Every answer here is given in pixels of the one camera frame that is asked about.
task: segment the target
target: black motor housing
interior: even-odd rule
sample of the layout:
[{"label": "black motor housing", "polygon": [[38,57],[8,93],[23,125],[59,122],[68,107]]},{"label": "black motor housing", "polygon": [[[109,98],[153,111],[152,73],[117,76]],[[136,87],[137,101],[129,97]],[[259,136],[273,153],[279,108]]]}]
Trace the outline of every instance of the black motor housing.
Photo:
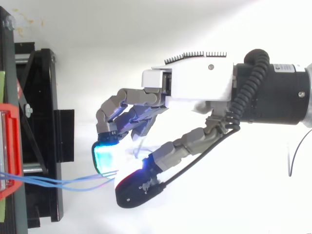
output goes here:
[{"label": "black motor housing", "polygon": [[[252,65],[245,63],[236,66],[232,100],[248,79],[252,68]],[[296,125],[307,113],[310,88],[307,70],[297,72],[291,64],[270,64],[267,77],[247,106],[241,121]]]}]

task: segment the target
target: wire bundle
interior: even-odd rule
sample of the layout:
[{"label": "wire bundle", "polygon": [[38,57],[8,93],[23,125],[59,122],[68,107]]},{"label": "wire bundle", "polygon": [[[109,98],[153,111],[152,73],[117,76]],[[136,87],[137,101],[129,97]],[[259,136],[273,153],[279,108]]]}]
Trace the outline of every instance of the wire bundle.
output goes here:
[{"label": "wire bundle", "polygon": [[47,188],[60,188],[60,189],[65,189],[69,191],[74,191],[74,192],[86,192],[86,191],[91,191],[91,190],[100,188],[104,184],[107,184],[114,179],[113,178],[109,179],[100,185],[97,185],[91,188],[86,188],[86,189],[70,188],[65,185],[70,184],[70,183],[94,180],[94,179],[103,179],[109,176],[114,176],[116,174],[117,174],[117,171],[111,171],[111,172],[106,172],[106,173],[101,173],[101,174],[96,174],[96,175],[84,176],[84,177],[80,177],[80,178],[73,179],[73,180],[58,180],[58,179],[50,179],[50,178],[45,178],[45,177],[40,177],[40,176],[18,176],[18,175],[5,173],[5,172],[0,172],[0,180],[18,180],[18,181],[22,181],[23,183],[35,184],[35,185],[39,185],[39,186],[47,187]]}]

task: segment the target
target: blue light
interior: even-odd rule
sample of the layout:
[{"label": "blue light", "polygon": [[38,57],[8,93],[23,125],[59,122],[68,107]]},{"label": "blue light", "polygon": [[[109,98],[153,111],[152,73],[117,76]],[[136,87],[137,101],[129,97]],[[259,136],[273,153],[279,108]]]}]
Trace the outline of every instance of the blue light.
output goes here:
[{"label": "blue light", "polygon": [[115,170],[119,170],[118,162],[120,155],[120,150],[118,150],[118,145],[98,145],[94,148],[94,157],[97,171],[99,173],[106,173]]}]

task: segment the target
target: white label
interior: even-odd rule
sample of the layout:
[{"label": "white label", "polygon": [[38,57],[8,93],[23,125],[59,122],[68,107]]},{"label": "white label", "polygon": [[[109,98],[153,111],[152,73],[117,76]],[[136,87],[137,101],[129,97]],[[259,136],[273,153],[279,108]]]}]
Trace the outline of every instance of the white label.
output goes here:
[{"label": "white label", "polygon": [[296,72],[306,72],[304,67],[301,67],[300,65],[294,65]]},{"label": "white label", "polygon": [[292,64],[273,64],[275,72],[295,72]]}]

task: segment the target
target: red clamp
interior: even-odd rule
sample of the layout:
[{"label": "red clamp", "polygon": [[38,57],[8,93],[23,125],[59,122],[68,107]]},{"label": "red clamp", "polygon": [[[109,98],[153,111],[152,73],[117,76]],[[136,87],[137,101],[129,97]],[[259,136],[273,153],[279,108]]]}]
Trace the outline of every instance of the red clamp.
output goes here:
[{"label": "red clamp", "polygon": [[[19,118],[17,106],[0,104],[0,172],[16,176],[22,176]],[[0,180],[0,199],[9,196],[21,185],[21,181]]]}]

